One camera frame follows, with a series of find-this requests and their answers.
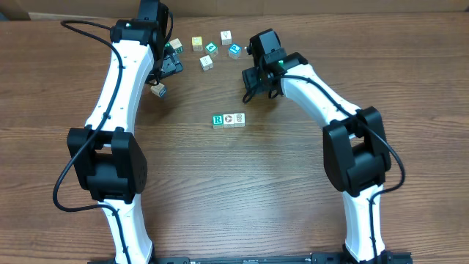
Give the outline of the white red picture block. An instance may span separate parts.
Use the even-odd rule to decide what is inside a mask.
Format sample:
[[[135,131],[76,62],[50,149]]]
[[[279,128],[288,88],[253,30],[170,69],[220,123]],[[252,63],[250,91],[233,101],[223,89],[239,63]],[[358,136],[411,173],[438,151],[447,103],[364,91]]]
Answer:
[[[245,127],[245,114],[244,113],[234,114],[234,127]]]

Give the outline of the soccer ball wooden block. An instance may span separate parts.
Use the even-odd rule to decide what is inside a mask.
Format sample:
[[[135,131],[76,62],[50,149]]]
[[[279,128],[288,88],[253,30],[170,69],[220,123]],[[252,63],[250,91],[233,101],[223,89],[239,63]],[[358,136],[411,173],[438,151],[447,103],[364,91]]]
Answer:
[[[234,115],[233,114],[224,114],[224,128],[233,128],[235,126]]]

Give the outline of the green R wooden block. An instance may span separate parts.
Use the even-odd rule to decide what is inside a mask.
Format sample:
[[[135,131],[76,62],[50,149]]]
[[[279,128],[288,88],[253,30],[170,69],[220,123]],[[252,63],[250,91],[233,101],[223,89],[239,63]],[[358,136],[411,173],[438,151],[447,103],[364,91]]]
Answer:
[[[212,124],[214,129],[224,127],[224,118],[222,114],[216,114],[212,116]]]

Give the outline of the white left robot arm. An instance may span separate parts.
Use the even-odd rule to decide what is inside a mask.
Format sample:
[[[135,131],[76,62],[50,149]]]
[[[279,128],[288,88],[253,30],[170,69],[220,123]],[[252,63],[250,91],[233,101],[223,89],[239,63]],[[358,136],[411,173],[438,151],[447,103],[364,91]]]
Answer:
[[[82,189],[106,215],[116,255],[112,263],[154,263],[155,247],[144,223],[141,194],[147,160],[134,136],[136,114],[151,70],[170,76],[182,70],[177,52],[165,45],[158,62],[150,45],[120,40],[111,45],[111,61],[96,107],[83,128],[67,135],[71,166]]]

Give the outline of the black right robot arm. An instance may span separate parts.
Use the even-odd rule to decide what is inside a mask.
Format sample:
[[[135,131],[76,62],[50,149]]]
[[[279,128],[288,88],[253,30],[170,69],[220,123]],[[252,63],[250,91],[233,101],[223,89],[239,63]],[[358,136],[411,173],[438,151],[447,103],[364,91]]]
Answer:
[[[344,202],[347,234],[342,261],[392,261],[380,231],[380,197],[394,151],[386,141],[379,111],[361,109],[342,98],[298,53],[254,56],[254,66],[243,71],[243,81],[244,102],[260,92],[270,98],[283,95],[322,129],[325,173]]]

